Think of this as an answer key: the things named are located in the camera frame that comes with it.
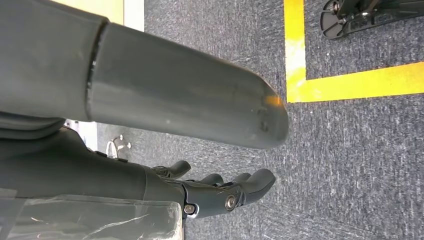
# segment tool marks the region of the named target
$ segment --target plastic wrap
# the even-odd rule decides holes
[[[181,240],[176,202],[0,191],[0,240]]]

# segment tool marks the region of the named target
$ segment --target screw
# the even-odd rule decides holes
[[[184,206],[184,213],[188,214],[188,215],[192,215],[195,213],[195,206],[187,204]]]
[[[232,210],[234,210],[235,207],[236,207],[236,197],[234,195],[230,194],[226,197],[225,208],[228,211],[232,211]]]

